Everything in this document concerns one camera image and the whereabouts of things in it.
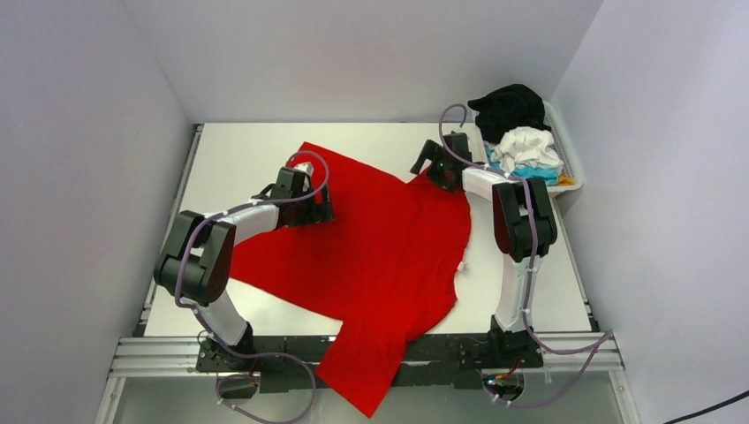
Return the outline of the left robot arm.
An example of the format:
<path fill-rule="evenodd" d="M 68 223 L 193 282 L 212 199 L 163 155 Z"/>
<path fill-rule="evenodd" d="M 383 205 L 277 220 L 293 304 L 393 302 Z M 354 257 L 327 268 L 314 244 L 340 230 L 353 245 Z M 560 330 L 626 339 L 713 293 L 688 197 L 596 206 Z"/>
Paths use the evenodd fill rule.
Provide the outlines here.
<path fill-rule="evenodd" d="M 153 278 L 207 324 L 219 360 L 230 370 L 247 368 L 254 356 L 253 329 L 226 290 L 236 245 L 284 227 L 325 223 L 334 213 L 326 183 L 313 186 L 314 166 L 304 162 L 279 170 L 276 181 L 247 203 L 203 215 L 177 214 L 155 263 Z"/>

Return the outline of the red t shirt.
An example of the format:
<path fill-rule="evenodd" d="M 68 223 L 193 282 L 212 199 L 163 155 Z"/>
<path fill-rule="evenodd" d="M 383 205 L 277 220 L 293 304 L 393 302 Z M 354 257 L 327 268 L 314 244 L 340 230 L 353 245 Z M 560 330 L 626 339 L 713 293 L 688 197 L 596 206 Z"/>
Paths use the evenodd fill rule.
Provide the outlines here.
<path fill-rule="evenodd" d="M 316 169 L 329 166 L 335 219 L 240 243 L 231 277 L 342 323 L 316 373 L 369 417 L 406 346 L 456 303 L 470 205 L 425 175 L 404 182 L 310 142 L 301 150 Z"/>

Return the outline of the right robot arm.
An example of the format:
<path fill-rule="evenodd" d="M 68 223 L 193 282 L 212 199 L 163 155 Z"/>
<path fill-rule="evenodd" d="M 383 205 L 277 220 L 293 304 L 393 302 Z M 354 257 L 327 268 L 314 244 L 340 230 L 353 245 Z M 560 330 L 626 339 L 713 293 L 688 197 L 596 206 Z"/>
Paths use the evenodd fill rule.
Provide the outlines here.
<path fill-rule="evenodd" d="M 478 195 L 492 207 L 494 239 L 503 254 L 503 277 L 486 347 L 492 363 L 507 367 L 538 349 L 530 317 L 533 289 L 558 230 L 543 179 L 507 178 L 471 159 L 467 135 L 452 132 L 441 144 L 426 140 L 410 172 L 420 174 L 429 162 L 426 175 L 433 184 L 450 192 L 460 189 Z"/>

